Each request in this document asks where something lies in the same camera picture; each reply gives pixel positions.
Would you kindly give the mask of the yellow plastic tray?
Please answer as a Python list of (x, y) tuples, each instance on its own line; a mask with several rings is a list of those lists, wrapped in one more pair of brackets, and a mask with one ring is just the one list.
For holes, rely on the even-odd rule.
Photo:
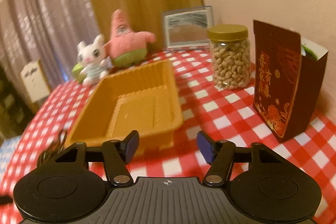
[(139, 133), (138, 153), (173, 146), (183, 124), (173, 65), (168, 59), (126, 69), (102, 79), (67, 135), (65, 146), (123, 140)]

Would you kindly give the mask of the red checkered tablecloth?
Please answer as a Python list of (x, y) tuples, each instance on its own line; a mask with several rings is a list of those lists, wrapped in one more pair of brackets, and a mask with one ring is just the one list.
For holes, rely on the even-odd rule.
[[(262, 142), (318, 182), (322, 201), (315, 219), (335, 223), (335, 125), (322, 112), (314, 113), (305, 132), (279, 143), (253, 109), (253, 86), (235, 92), (214, 86), (207, 52), (159, 51), (149, 58), (172, 62), (184, 123), (175, 132), (172, 147), (133, 159), (129, 165), (133, 177), (204, 176), (209, 167), (195, 142), (200, 130), (239, 147)], [(11, 194), (17, 181), (35, 168), (41, 151), (61, 129), (74, 124), (92, 91), (76, 82), (54, 89), (22, 137), (2, 148), (1, 194)]]

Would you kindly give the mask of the white bunny plush toy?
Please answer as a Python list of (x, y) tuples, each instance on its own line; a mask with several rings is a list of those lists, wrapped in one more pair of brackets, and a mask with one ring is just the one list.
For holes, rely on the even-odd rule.
[(104, 48), (105, 37), (97, 35), (93, 42), (86, 45), (81, 41), (77, 45), (77, 62), (83, 69), (80, 74), (85, 76), (84, 86), (92, 86), (109, 75), (112, 64)]

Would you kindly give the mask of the cashew jar gold lid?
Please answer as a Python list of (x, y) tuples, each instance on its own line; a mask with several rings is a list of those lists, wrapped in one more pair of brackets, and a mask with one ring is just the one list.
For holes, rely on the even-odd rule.
[(222, 24), (208, 28), (207, 34), (216, 86), (229, 90), (247, 87), (251, 77), (248, 28)]

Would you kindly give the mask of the pink starfish plush toy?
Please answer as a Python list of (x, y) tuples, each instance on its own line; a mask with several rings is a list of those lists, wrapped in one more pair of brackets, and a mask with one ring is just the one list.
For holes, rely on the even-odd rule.
[(154, 42), (155, 34), (133, 31), (121, 9), (113, 12), (110, 40), (104, 48), (115, 67), (124, 68), (141, 63), (147, 56), (147, 43)]

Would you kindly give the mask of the white wooden chair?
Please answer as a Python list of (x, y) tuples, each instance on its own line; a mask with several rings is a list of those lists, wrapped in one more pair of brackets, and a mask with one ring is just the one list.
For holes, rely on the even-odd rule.
[(21, 80), (32, 103), (47, 98), (51, 92), (40, 60), (31, 61), (20, 72)]

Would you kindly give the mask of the grey sheer curtain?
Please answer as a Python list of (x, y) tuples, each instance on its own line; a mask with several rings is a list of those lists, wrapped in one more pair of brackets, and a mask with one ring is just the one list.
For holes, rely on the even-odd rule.
[(99, 34), (91, 0), (1, 0), (1, 67), (28, 100), (20, 73), (41, 61), (51, 87), (69, 80), (77, 45)]

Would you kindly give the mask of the silver picture frame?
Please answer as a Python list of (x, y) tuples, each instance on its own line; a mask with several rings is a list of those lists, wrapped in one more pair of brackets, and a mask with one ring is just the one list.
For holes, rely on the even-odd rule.
[(207, 30), (213, 25), (213, 8), (210, 5), (163, 12), (164, 46), (167, 49), (206, 46), (209, 43)]

